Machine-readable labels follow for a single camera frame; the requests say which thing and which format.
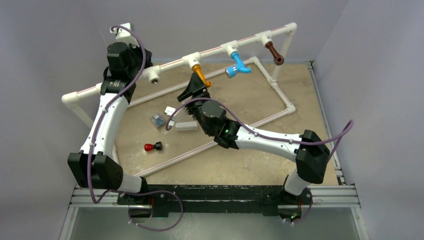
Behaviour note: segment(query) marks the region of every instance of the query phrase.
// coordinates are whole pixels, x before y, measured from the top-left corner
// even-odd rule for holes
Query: small black object
[[[162,142],[161,141],[156,142],[153,145],[153,148],[156,149],[156,150],[158,150],[158,151],[161,151],[162,150]]]

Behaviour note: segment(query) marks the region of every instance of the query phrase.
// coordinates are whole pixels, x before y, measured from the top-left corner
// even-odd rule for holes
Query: red cap
[[[144,145],[144,150],[145,150],[146,152],[152,151],[152,150],[153,150],[153,145],[152,145],[152,144],[150,144],[150,143],[145,144],[145,145]]]

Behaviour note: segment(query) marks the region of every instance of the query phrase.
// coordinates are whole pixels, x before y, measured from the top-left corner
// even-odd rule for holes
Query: orange faucet handle
[[[198,75],[198,77],[201,79],[201,81],[203,82],[203,84],[207,88],[212,87],[212,82],[206,80],[206,78],[203,75],[202,70],[200,69],[200,66],[199,65],[193,66],[193,72],[195,72]]]

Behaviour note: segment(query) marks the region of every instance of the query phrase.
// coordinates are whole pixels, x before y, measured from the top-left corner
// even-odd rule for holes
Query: white pvc pipe frame
[[[284,40],[284,43],[282,45],[282,49],[280,54],[285,58],[286,54],[287,54],[287,50],[289,49],[289,45],[292,41],[292,37],[295,35],[296,30],[297,30],[298,26],[296,23],[292,22],[289,23],[287,25],[284,25],[282,27],[276,28],[274,30],[268,30],[268,31],[264,31],[264,32],[260,32],[258,34],[255,34],[253,36],[250,37],[246,37],[237,41],[231,41],[228,43],[224,43],[221,46],[206,50],[206,51],[201,51],[201,52],[195,52],[192,53],[190,55],[187,55],[183,58],[180,58],[178,60],[175,61],[171,61],[169,63],[165,63],[162,64],[160,66],[151,66],[149,68],[146,68],[143,71],[143,74],[140,78],[148,78],[149,80],[151,80],[151,76],[156,77],[158,76],[160,73],[183,66],[183,65],[188,65],[188,61],[187,61],[187,57],[190,56],[196,56],[197,60],[200,59],[204,59],[204,58],[208,58],[217,54],[221,54],[221,53],[226,53],[227,52],[227,46],[229,45],[238,45],[237,47],[241,47],[241,46],[245,46],[248,44],[252,44],[252,43],[260,43],[261,40],[264,37],[274,37],[277,35],[281,35],[281,34],[287,34],[287,37]],[[278,118],[281,118],[282,116],[288,115],[293,113],[294,111],[296,111],[296,107],[293,105],[293,103],[291,103],[289,101],[289,99],[286,97],[286,95],[283,93],[283,91],[280,89],[280,87],[277,84],[277,76],[280,72],[281,69],[281,65],[280,66],[275,66],[274,71],[272,73],[272,75],[270,75],[267,70],[264,68],[264,66],[261,64],[261,62],[259,61],[259,59],[256,56],[253,56],[249,59],[246,59],[243,61],[245,65],[247,64],[255,64],[260,72],[265,76],[266,80],[268,81],[268,83],[271,85],[271,87],[275,90],[275,92],[278,94],[278,96],[281,98],[281,100],[284,102],[284,104],[286,105],[286,109],[273,114],[269,117],[266,117],[260,121],[257,121],[253,124],[251,124],[252,127],[260,127],[262,125],[265,125],[271,121],[274,121]],[[221,68],[219,70],[210,72],[208,74],[205,74],[205,78],[206,79],[210,79],[213,78],[217,75],[223,74],[225,72],[225,68]],[[133,107],[135,105],[150,101],[152,99],[158,98],[160,96],[166,95],[168,93],[174,92],[176,90],[179,89],[183,89],[185,88],[187,85],[189,84],[189,81],[185,81],[182,83],[179,83],[175,86],[172,87],[168,87],[166,89],[163,89],[161,91],[149,94],[147,96],[141,97],[139,99],[136,99],[134,101],[131,101],[129,103],[129,108]],[[68,94],[65,94],[62,96],[61,100],[62,102],[69,108],[71,109],[89,128],[91,128],[93,126],[93,120],[87,115],[87,113],[79,106],[78,102],[82,99],[88,98],[90,96],[94,96],[100,93],[100,88],[102,86],[102,83],[98,83],[93,87],[81,90],[81,91],[74,91]],[[201,153],[205,150],[208,150],[214,146],[218,145],[216,142],[211,141],[208,142],[202,146],[199,146],[197,148],[194,148],[188,152],[185,152],[181,155],[178,155],[176,157],[173,157],[167,161],[164,161],[156,166],[150,167],[146,170],[143,170],[137,174],[135,174],[136,176],[143,176],[146,177],[148,175],[151,175],[161,169],[164,169],[166,167],[169,167],[173,164],[176,164],[184,159],[187,159],[193,155],[196,155],[198,153]],[[119,160],[118,160],[118,154],[117,154],[117,148],[116,148],[116,144],[114,144],[113,146],[113,160],[115,162],[117,162],[119,164]]]

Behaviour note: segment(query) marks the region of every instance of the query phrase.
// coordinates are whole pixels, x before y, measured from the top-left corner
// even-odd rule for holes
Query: small white object
[[[173,114],[175,112],[175,108],[173,108],[173,107],[170,107],[170,106],[167,106],[166,108],[165,108],[165,115],[166,116],[168,116],[168,117],[171,117],[171,115]]]
[[[121,26],[134,32],[134,26],[131,23],[124,23],[124,24],[121,24]],[[110,33],[116,34],[115,39],[117,42],[123,42],[128,45],[132,44],[134,47],[140,47],[139,43],[137,42],[137,39],[135,39],[133,36],[131,36],[129,32],[127,32],[126,30],[122,28],[120,28],[119,30],[114,28],[110,31]]]
[[[175,128],[177,131],[196,130],[198,123],[196,121],[177,122]]]

